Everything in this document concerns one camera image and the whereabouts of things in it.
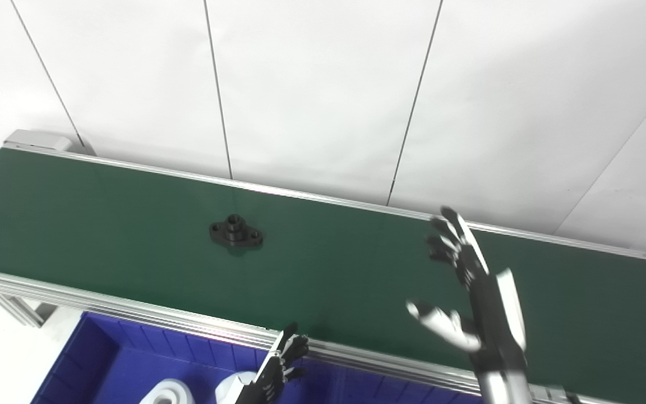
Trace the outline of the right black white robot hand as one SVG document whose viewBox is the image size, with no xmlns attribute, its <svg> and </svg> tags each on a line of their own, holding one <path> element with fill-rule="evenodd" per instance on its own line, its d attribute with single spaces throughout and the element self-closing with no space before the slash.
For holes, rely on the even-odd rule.
<svg viewBox="0 0 646 404">
<path fill-rule="evenodd" d="M 454 270 L 472 317 L 420 300 L 406 301 L 406 309 L 423 327 L 467 353 L 475 373 L 525 374 L 527 338 L 511 269 L 490 272 L 474 233 L 456 210 L 444 205 L 430 222 L 437 230 L 427 238 L 430 259 Z"/>
</svg>

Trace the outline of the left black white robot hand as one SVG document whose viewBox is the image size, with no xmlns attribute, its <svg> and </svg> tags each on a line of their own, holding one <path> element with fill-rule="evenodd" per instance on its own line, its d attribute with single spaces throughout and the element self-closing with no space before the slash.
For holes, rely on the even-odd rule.
<svg viewBox="0 0 646 404">
<path fill-rule="evenodd" d="M 244 383 L 237 377 L 226 403 L 276 402 L 288 383 L 307 375 L 307 368 L 294 366 L 307 355 L 308 337 L 299 334 L 297 322 L 292 322 L 277 335 L 254 378 Z"/>
</svg>

